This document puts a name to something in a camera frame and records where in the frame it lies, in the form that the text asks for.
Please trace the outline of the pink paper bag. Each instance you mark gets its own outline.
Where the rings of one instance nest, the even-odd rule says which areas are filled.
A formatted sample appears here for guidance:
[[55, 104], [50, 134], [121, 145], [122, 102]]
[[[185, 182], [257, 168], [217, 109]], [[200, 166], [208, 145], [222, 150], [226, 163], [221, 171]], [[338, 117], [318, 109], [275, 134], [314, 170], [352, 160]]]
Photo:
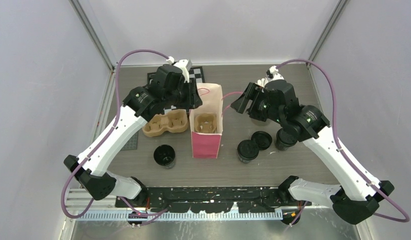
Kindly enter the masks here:
[[216, 83], [198, 83], [197, 90], [202, 105], [189, 111], [192, 157], [216, 159], [223, 135], [224, 99], [242, 92], [223, 94], [222, 86]]

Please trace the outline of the stack of black lids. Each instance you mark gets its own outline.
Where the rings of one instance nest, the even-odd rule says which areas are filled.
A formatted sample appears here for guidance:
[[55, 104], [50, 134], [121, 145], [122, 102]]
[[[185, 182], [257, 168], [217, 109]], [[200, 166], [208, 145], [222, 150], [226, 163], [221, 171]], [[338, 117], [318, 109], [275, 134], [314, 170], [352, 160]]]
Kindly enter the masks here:
[[265, 131], [256, 131], [252, 134], [251, 140], [256, 142], [260, 150], [267, 150], [273, 143], [272, 136]]

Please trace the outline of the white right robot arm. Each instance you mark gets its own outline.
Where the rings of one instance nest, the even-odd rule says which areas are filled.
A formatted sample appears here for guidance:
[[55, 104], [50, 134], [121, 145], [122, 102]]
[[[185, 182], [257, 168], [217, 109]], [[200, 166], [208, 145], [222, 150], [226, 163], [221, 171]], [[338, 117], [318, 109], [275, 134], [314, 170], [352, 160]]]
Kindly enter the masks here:
[[315, 153], [338, 180], [329, 185], [289, 176], [278, 187], [279, 200], [285, 205], [308, 201], [329, 207], [345, 222], [356, 225], [371, 217], [385, 196], [394, 191], [388, 180], [370, 174], [334, 137], [330, 121], [315, 106], [302, 105], [292, 84], [274, 80], [265, 86], [248, 84], [231, 103], [238, 113], [258, 121], [272, 120], [280, 125], [275, 146], [284, 151], [297, 143]]

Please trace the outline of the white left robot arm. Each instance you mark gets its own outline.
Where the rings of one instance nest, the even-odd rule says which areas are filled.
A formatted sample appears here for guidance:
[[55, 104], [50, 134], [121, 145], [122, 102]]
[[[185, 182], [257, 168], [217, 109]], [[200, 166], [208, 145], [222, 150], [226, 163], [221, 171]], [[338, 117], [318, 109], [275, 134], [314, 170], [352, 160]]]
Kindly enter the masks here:
[[112, 195], [127, 198], [135, 207], [146, 203], [147, 194], [140, 181], [113, 174], [108, 167], [133, 134], [154, 116], [170, 107], [186, 111], [202, 105], [197, 82], [190, 79], [191, 66], [187, 59], [160, 66], [150, 83], [129, 92], [122, 101], [119, 115], [86, 150], [64, 159], [64, 165], [75, 172], [75, 179], [94, 200]]

